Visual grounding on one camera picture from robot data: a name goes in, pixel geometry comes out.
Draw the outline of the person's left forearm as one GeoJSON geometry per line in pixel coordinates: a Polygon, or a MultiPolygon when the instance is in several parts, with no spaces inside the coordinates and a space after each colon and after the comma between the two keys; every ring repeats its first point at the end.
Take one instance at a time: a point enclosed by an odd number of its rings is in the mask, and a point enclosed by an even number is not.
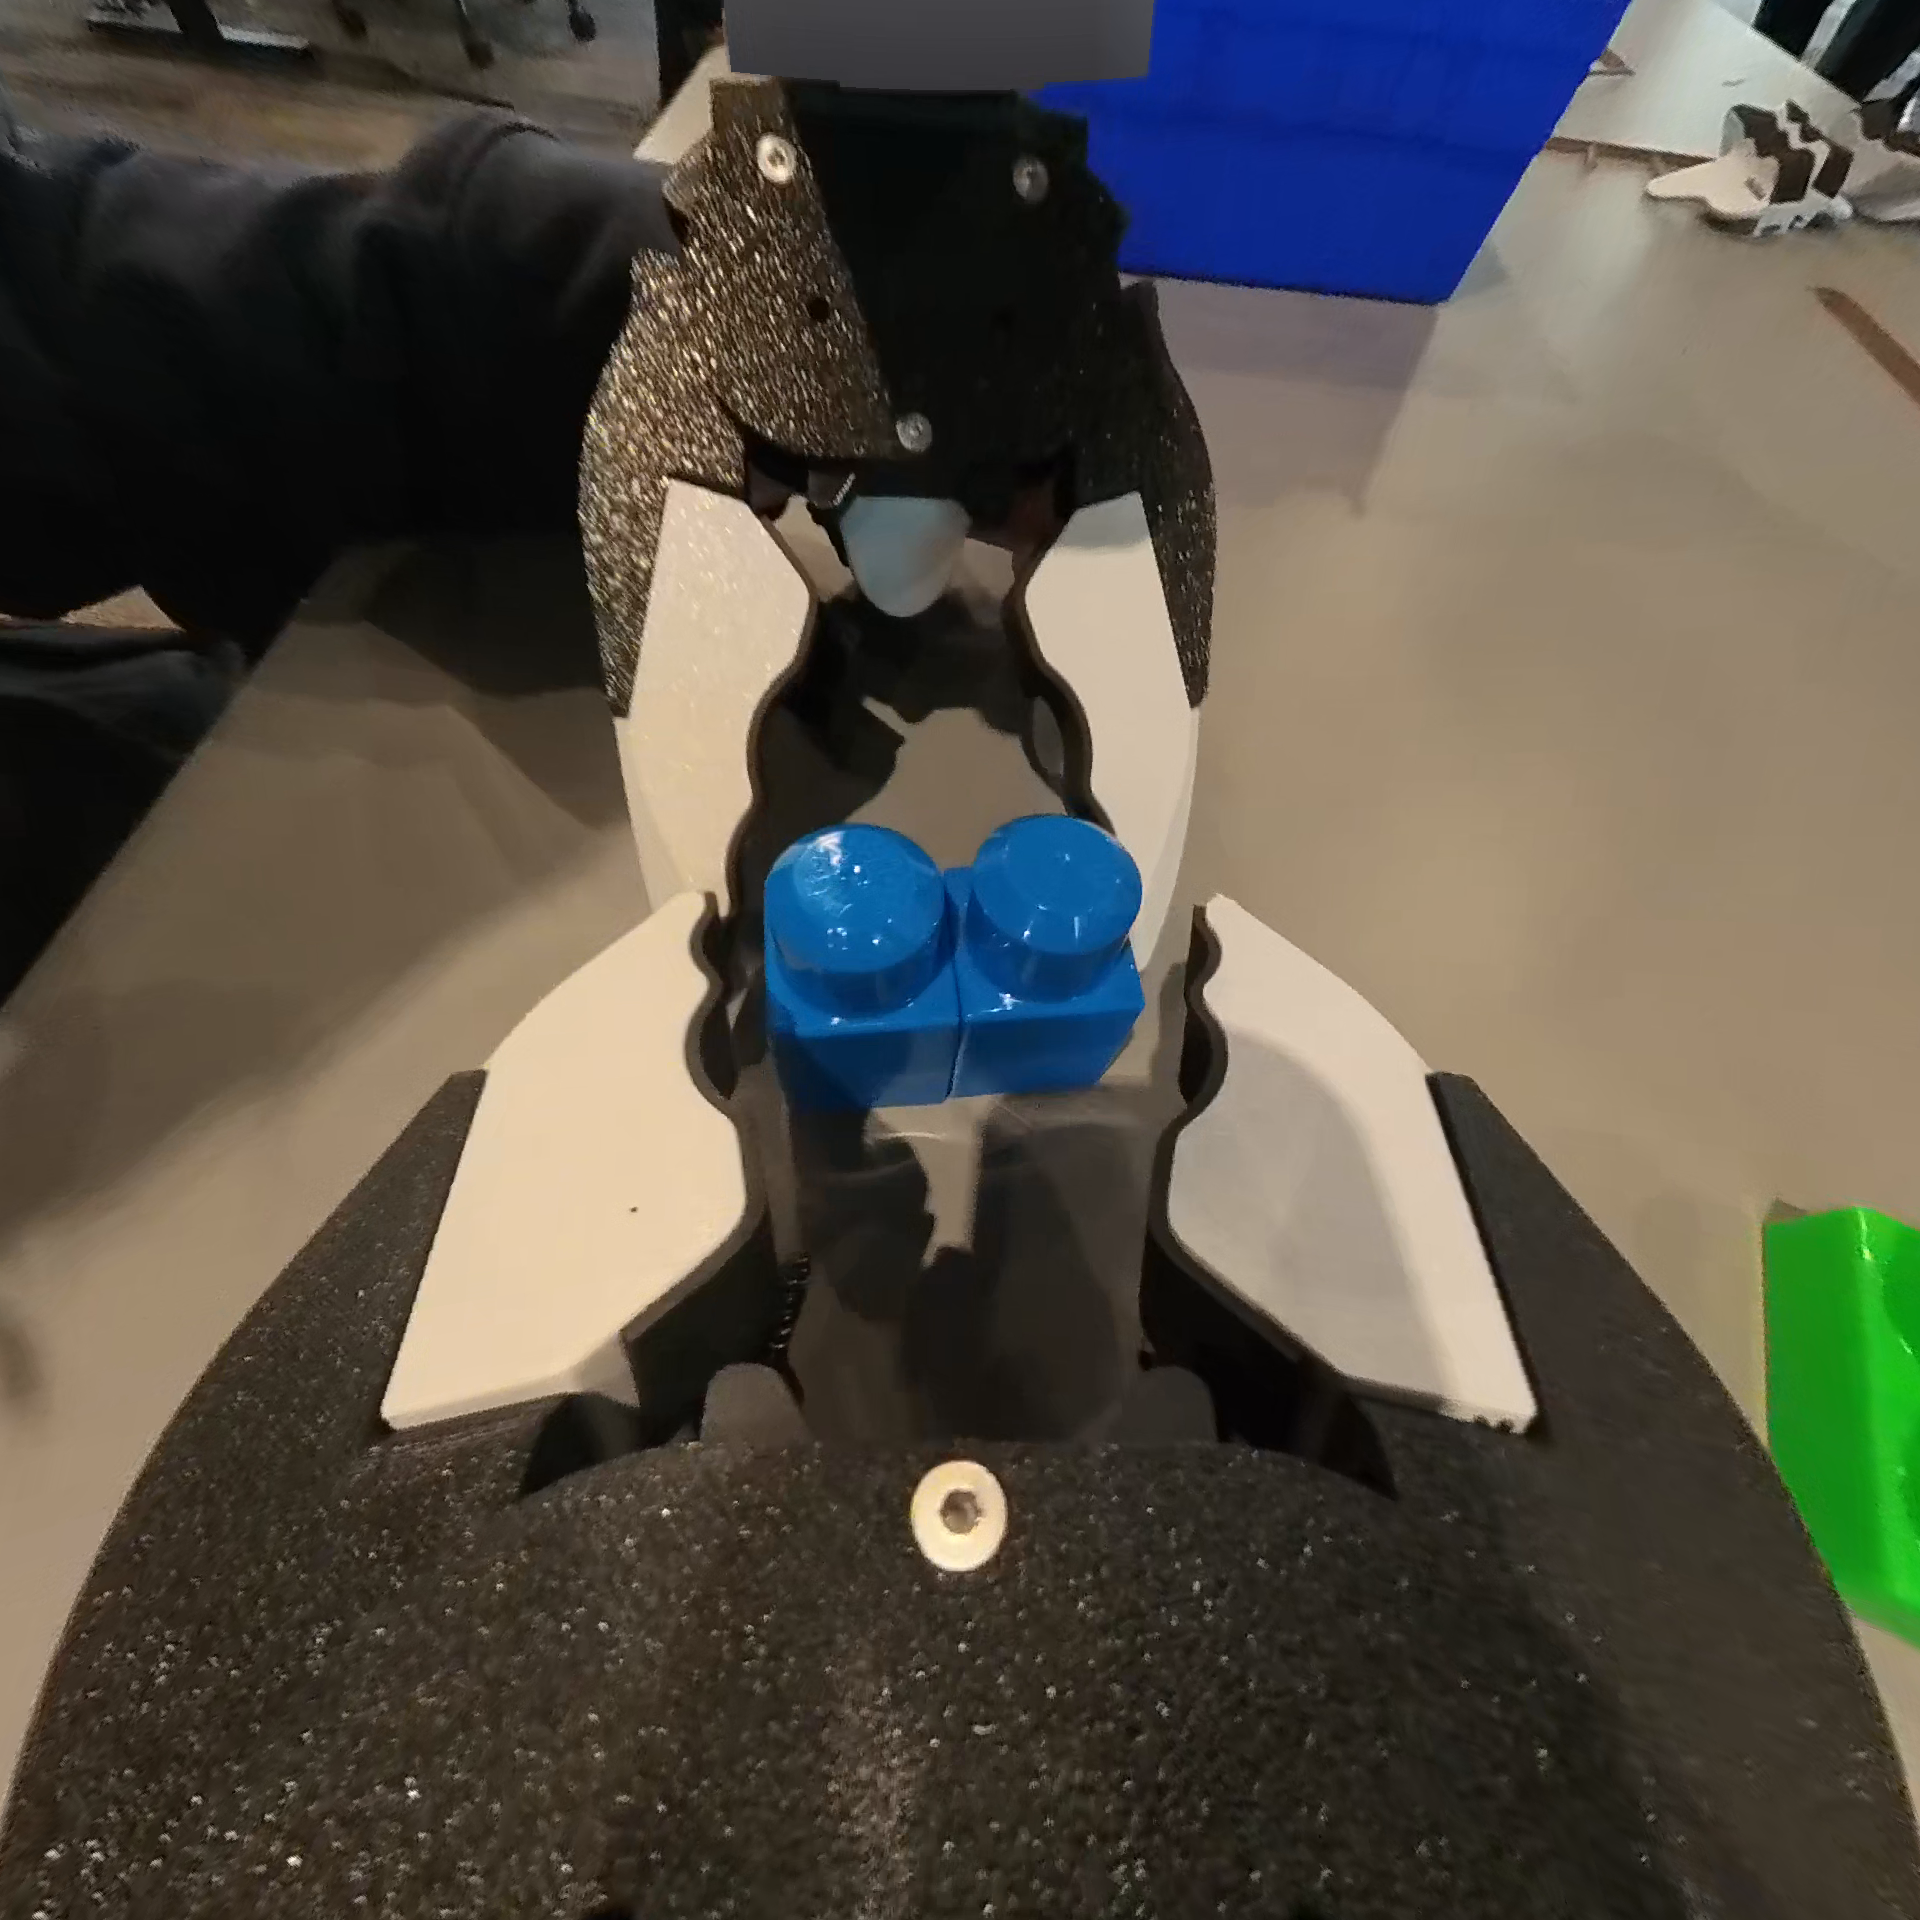
{"type": "Polygon", "coordinates": [[[343,553],[578,528],[665,169],[503,111],[310,174],[4,117],[3,606],[258,646],[343,553]]]}

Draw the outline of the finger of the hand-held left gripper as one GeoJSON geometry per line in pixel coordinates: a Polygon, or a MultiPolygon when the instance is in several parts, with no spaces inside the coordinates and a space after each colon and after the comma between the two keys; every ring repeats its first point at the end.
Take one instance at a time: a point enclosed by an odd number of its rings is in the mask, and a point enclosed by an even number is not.
{"type": "Polygon", "coordinates": [[[817,609],[804,568],[748,501],[668,485],[632,702],[616,719],[651,904],[692,890],[738,912],[761,718],[800,666],[817,609]]]}
{"type": "Polygon", "coordinates": [[[1139,865],[1135,949],[1148,961],[1184,863],[1201,719],[1140,495],[1076,509],[1020,585],[1018,620],[1065,696],[1070,793],[1139,865]]]}

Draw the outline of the green two-stud mega block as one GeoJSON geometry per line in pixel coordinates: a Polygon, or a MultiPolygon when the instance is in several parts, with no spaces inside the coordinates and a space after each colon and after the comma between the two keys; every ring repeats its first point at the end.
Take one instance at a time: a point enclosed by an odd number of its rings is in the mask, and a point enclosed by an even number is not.
{"type": "Polygon", "coordinates": [[[1919,1232],[1778,1216],[1763,1265],[1777,1469],[1847,1607],[1919,1644],[1919,1232]]]}

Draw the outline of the blue single-stud mega block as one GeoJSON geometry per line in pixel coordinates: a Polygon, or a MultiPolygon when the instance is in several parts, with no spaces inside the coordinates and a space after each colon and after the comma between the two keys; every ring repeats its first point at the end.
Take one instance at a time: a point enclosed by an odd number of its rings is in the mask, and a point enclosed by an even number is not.
{"type": "Polygon", "coordinates": [[[906,833],[804,833],[761,886],[763,1022],[793,1112],[946,1101],[960,1042],[946,878],[906,833]]]}

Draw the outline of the person's dark clothing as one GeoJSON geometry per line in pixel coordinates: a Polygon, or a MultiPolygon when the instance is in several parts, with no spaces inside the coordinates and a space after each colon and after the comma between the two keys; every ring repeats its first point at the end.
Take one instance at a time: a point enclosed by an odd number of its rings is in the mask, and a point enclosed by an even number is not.
{"type": "Polygon", "coordinates": [[[219,719],[252,658],[182,630],[3,632],[3,994],[219,719]]]}

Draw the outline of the blue plastic bin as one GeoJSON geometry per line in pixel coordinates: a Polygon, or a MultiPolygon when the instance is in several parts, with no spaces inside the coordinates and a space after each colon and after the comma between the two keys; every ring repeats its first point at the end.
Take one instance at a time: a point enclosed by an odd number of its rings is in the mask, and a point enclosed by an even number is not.
{"type": "Polygon", "coordinates": [[[1136,79],[1051,84],[1132,274],[1443,303],[1625,1],[1162,1],[1136,79]]]}

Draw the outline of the white black printed part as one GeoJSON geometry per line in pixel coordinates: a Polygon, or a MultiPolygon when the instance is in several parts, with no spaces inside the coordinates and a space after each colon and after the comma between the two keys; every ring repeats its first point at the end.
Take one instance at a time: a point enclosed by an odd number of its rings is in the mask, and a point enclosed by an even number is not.
{"type": "Polygon", "coordinates": [[[1868,100],[1843,132],[1799,102],[1739,104],[1720,156],[1655,175],[1649,201],[1691,206],[1711,225],[1748,238],[1819,223],[1919,223],[1919,86],[1868,100]]]}

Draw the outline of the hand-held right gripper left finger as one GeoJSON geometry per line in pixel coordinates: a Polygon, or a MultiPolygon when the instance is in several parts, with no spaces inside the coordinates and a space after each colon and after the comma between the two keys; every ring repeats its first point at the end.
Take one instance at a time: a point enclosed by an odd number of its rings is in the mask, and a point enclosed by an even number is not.
{"type": "Polygon", "coordinates": [[[640,1336],[751,1217],[699,1055],[714,901],[683,890],[495,1047],[383,1397],[417,1431],[575,1394],[671,1399],[640,1336]]]}

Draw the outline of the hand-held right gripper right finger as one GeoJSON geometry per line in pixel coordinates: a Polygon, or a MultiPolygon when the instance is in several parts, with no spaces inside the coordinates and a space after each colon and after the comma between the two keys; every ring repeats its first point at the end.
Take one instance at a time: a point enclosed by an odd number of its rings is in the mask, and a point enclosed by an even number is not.
{"type": "Polygon", "coordinates": [[[1180,1096],[1159,1152],[1180,1277],[1368,1399],[1536,1423],[1426,1061],[1231,896],[1192,916],[1180,1096]]]}

